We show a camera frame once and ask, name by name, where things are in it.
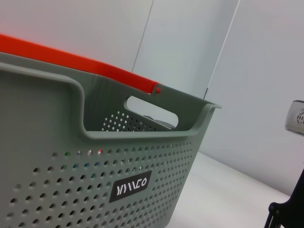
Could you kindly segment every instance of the plastic basket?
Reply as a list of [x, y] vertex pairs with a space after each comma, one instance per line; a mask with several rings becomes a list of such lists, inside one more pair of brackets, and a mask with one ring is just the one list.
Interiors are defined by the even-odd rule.
[[[4, 35], [0, 52], [1, 227], [165, 227], [218, 106]], [[130, 96], [178, 125], [130, 111]]]

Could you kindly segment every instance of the white table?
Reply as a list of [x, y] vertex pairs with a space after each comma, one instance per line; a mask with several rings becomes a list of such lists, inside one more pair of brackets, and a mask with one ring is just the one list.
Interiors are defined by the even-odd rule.
[[269, 204], [288, 199], [198, 153], [166, 228], [264, 228]]

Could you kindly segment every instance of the black object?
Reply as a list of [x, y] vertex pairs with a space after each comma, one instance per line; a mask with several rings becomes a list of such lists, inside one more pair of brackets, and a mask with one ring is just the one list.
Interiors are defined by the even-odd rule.
[[271, 203], [264, 228], [304, 227], [304, 170], [290, 199], [285, 203]]

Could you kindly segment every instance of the logo label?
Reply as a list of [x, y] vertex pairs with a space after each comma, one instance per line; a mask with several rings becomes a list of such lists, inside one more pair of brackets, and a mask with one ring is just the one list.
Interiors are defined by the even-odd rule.
[[109, 203], [145, 190], [148, 187], [151, 173], [152, 170], [115, 181]]

